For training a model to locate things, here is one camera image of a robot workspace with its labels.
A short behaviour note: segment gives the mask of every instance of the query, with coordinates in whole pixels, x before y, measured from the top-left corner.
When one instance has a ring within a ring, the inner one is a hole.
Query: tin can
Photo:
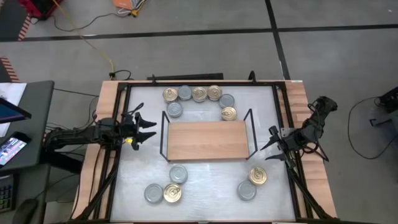
[[[261,185],[267,180],[267,173],[262,167],[255,167],[249,172],[249,179],[255,185]]]
[[[163,197],[170,203],[178,202],[182,196],[182,189],[178,184],[169,184],[163,191]]]
[[[224,94],[220,97],[220,101],[218,103],[221,108],[233,107],[235,104],[235,98],[230,94]]]
[[[192,91],[192,98],[196,102],[200,103],[206,100],[207,93],[203,87],[196,87]]]
[[[179,116],[181,116],[182,111],[183,111],[183,108],[180,103],[173,102],[173,103],[167,105],[167,113],[172,118],[178,118]]]
[[[173,102],[177,99],[178,93],[176,89],[167,88],[163,92],[163,98],[166,103]]]
[[[242,200],[252,200],[257,194],[257,188],[250,181],[245,180],[238,185],[238,196]]]
[[[192,97],[192,90],[187,85],[183,85],[178,89],[178,97],[180,100],[189,100]]]
[[[188,172],[182,165],[173,166],[169,172],[170,179],[176,184],[183,184],[188,179]]]
[[[221,111],[221,117],[223,118],[223,120],[225,121],[234,121],[236,120],[236,110],[234,108],[224,108]]]
[[[160,203],[163,200],[163,189],[159,184],[150,184],[145,189],[144,197],[149,203]]]
[[[207,95],[210,100],[217,101],[223,94],[223,90],[218,85],[212,85],[207,90]]]

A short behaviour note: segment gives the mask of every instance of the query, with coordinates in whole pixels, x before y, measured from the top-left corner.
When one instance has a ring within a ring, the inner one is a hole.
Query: black desk
[[[16,121],[10,124],[5,137],[0,138],[2,142],[14,131],[25,133],[32,139],[11,161],[2,169],[0,175],[16,173],[18,174],[18,191],[16,208],[26,199],[34,198],[41,191],[46,189],[50,174],[50,166],[47,164],[38,165],[42,149],[42,140],[49,115],[50,103],[52,98],[54,82],[35,82],[28,83],[25,92],[19,102],[19,106],[32,114],[32,119]],[[43,223],[45,211],[45,194],[38,198],[37,207],[31,223]],[[0,223],[12,223],[15,210],[0,213]]]

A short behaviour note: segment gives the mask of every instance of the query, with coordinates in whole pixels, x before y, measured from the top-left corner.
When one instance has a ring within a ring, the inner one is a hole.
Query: gray floor
[[[111,1],[64,1],[81,26],[107,12]],[[355,26],[398,23],[396,1],[272,0],[278,27]],[[62,15],[60,27],[69,28]],[[137,19],[98,19],[84,34],[122,34],[176,30],[270,28],[264,1],[148,0]],[[76,35],[53,28],[52,20],[31,25],[28,37]],[[381,95],[398,84],[398,29],[280,33],[290,76],[303,80],[310,101],[325,95],[338,103],[326,121],[321,144],[338,216],[343,220],[396,223],[398,220],[398,144],[379,159],[360,158],[349,147],[348,111],[363,98]],[[223,72],[225,79],[246,79],[251,70],[261,79],[283,79],[271,33],[142,37],[91,41],[117,69],[133,78]],[[54,80],[57,88],[98,94],[108,79],[109,64],[81,40],[0,43],[22,82]],[[68,127],[86,122],[89,96],[55,92],[49,121]],[[367,156],[377,154],[394,135],[386,125],[372,128],[378,109],[370,101],[351,118],[354,145]],[[64,174],[55,170],[54,182]],[[49,200],[76,184],[64,182]],[[46,222],[57,221],[46,219]]]

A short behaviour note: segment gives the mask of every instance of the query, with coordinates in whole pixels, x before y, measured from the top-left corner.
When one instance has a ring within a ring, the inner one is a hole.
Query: screen
[[[15,137],[9,138],[0,146],[0,166],[6,165],[25,146],[26,142]]]
[[[8,108],[6,105],[0,105],[0,121],[8,121],[10,119],[24,119],[25,116],[18,111]]]

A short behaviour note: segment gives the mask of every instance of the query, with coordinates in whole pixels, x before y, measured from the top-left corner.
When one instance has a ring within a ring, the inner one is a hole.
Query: wooden block
[[[167,158],[171,161],[247,157],[249,147],[244,121],[169,124]]]

